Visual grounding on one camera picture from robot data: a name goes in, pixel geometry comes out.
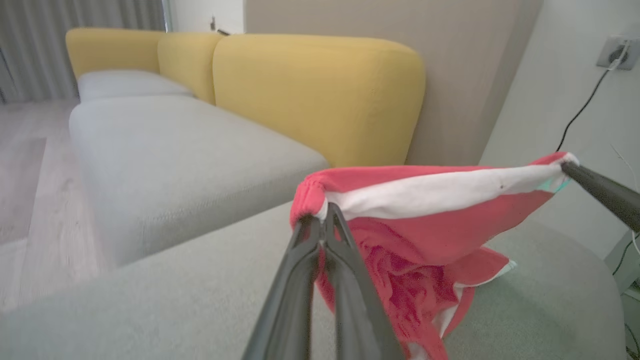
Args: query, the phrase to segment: red and white cloth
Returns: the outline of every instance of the red and white cloth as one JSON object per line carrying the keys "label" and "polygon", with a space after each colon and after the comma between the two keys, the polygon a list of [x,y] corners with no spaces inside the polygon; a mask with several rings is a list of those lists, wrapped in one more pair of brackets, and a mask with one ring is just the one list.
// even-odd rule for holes
{"label": "red and white cloth", "polygon": [[[518,168],[332,168],[298,186],[291,224],[340,206],[382,304],[411,359],[446,360],[442,338],[461,321],[474,287],[516,264],[482,247],[544,204],[568,178],[557,152]],[[316,282],[333,311],[326,274]]]}

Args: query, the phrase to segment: light gray upholstery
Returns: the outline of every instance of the light gray upholstery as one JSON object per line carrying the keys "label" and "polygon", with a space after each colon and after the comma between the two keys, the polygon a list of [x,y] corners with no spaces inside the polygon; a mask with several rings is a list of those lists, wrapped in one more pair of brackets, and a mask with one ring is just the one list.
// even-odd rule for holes
{"label": "light gray upholstery", "polygon": [[[284,204],[0,319],[0,359],[239,359],[289,241]],[[608,269],[530,222],[492,241],[520,266],[477,290],[451,360],[624,359]],[[312,358],[334,359],[316,297]]]}
{"label": "light gray upholstery", "polygon": [[184,85],[159,74],[142,70],[88,72],[78,79],[78,93],[82,102],[127,96],[193,96],[191,91]]}
{"label": "light gray upholstery", "polygon": [[115,265],[283,204],[328,167],[318,152],[190,97],[84,102],[69,126]]}
{"label": "light gray upholstery", "polygon": [[476,289],[445,340],[451,359],[624,360],[624,314],[604,262],[533,221],[488,246],[518,263]]}

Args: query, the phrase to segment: yellow backrest cushion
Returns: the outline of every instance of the yellow backrest cushion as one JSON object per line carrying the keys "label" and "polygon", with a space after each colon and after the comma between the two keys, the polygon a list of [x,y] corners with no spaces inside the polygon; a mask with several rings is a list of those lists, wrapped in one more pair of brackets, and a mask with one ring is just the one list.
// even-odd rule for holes
{"label": "yellow backrest cushion", "polygon": [[215,104],[212,60],[218,33],[168,33],[158,43],[160,74],[188,87],[197,98]]}
{"label": "yellow backrest cushion", "polygon": [[162,31],[77,28],[67,32],[67,51],[76,79],[92,71],[136,69],[159,72]]}
{"label": "yellow backrest cushion", "polygon": [[424,95],[406,46],[370,38],[231,35],[216,104],[320,152],[333,167],[403,164]]}

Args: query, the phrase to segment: gray curtain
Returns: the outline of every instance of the gray curtain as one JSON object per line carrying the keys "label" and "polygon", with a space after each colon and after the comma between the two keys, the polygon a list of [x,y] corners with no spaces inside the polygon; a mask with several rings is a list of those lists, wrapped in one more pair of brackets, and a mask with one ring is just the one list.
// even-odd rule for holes
{"label": "gray curtain", "polygon": [[76,27],[164,31],[162,0],[0,0],[0,102],[75,97],[65,33]]}

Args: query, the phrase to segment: wooden floor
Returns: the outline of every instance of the wooden floor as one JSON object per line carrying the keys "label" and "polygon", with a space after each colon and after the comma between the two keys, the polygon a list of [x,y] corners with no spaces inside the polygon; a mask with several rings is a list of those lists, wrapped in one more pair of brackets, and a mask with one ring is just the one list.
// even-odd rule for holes
{"label": "wooden floor", "polygon": [[0,106],[0,311],[102,272],[69,138],[76,104]]}

